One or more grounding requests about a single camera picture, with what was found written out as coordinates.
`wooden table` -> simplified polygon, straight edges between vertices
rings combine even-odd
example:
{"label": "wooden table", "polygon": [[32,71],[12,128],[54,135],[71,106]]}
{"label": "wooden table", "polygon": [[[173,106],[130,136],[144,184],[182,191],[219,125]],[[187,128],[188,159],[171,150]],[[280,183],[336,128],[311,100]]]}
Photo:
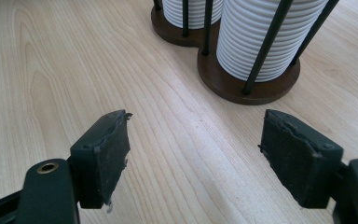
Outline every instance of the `wooden table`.
{"label": "wooden table", "polygon": [[266,109],[292,114],[358,158],[358,1],[338,3],[282,99],[236,105],[210,91],[197,49],[163,41],[153,1],[0,1],[0,198],[35,163],[126,109],[131,152],[114,209],[82,223],[331,223],[302,209],[260,153]]}

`ribbed white cylinder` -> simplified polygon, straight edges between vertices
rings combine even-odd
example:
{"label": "ribbed white cylinder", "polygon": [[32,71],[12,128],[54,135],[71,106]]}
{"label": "ribbed white cylinder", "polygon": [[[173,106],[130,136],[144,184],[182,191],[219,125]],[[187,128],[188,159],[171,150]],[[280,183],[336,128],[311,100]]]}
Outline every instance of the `ribbed white cylinder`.
{"label": "ribbed white cylinder", "polygon": [[[162,0],[164,16],[167,21],[179,28],[183,28],[182,0]],[[212,24],[222,15],[223,0],[213,1]],[[205,0],[188,0],[188,28],[200,29],[204,27]]]}
{"label": "ribbed white cylinder", "polygon": [[[232,76],[247,80],[280,0],[227,0],[223,6],[217,59]],[[327,0],[294,0],[257,76],[280,76],[290,64]]]}

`metal rod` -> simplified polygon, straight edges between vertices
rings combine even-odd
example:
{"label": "metal rod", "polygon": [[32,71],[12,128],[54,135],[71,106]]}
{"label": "metal rod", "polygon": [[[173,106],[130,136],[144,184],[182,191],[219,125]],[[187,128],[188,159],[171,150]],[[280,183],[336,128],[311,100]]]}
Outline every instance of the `metal rod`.
{"label": "metal rod", "polygon": [[156,11],[160,11],[161,10],[161,5],[159,4],[159,0],[153,0],[155,3],[155,10]]}
{"label": "metal rod", "polygon": [[188,37],[188,0],[182,1],[183,6],[183,37]]}
{"label": "metal rod", "polygon": [[322,11],[321,15],[319,15],[318,19],[315,23],[313,23],[312,27],[310,27],[310,31],[308,32],[307,36],[305,37],[304,41],[302,42],[300,48],[298,48],[297,53],[295,57],[293,58],[291,65],[295,65],[298,58],[303,53],[304,49],[308,46],[312,38],[316,35],[316,33],[319,31],[319,29],[324,24],[324,21],[327,19],[327,17],[330,15],[331,11],[333,11],[334,7],[338,3],[339,0],[329,0],[324,7],[324,10]]}
{"label": "metal rod", "polygon": [[255,59],[254,66],[249,74],[248,79],[246,80],[245,87],[242,90],[242,93],[248,95],[251,93],[251,89],[255,83],[258,73],[260,72],[261,66],[263,66],[264,61],[269,54],[269,49],[272,46],[272,43],[275,40],[281,25],[286,17],[287,12],[289,11],[290,6],[292,5],[293,0],[281,0],[278,5],[277,11],[275,12],[274,18],[272,19],[271,25],[268,28],[266,38],[261,45],[260,51],[258,51],[257,57]]}
{"label": "metal rod", "polygon": [[204,19],[204,42],[202,48],[202,55],[205,56],[209,54],[209,46],[211,44],[212,9],[213,9],[213,0],[206,0],[205,19]]}

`wood grain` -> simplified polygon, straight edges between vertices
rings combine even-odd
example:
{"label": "wood grain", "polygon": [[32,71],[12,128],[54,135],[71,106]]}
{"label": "wood grain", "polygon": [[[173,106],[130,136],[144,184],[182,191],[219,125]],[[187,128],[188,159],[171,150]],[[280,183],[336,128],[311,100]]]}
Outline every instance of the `wood grain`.
{"label": "wood grain", "polygon": [[301,209],[259,152],[264,111],[297,116],[358,158],[358,1],[338,3],[279,101],[210,91],[197,49],[153,31],[153,1],[0,1],[0,198],[101,115],[126,109],[131,152],[114,210],[82,223],[332,223]]}

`round brown wooden base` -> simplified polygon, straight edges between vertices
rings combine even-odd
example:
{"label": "round brown wooden base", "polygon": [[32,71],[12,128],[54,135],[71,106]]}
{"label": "round brown wooden base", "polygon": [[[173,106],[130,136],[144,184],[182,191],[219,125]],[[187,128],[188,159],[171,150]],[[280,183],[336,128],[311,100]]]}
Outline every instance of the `round brown wooden base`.
{"label": "round brown wooden base", "polygon": [[198,69],[202,81],[217,95],[237,104],[263,105],[283,97],[295,85],[300,74],[300,62],[289,66],[282,75],[267,81],[256,82],[252,91],[244,95],[241,91],[246,82],[227,73],[217,61],[216,48],[220,21],[211,27],[210,53],[202,55],[204,29],[189,30],[189,36],[182,36],[182,29],[171,25],[164,17],[163,9],[151,12],[153,28],[164,40],[179,46],[198,47]]}

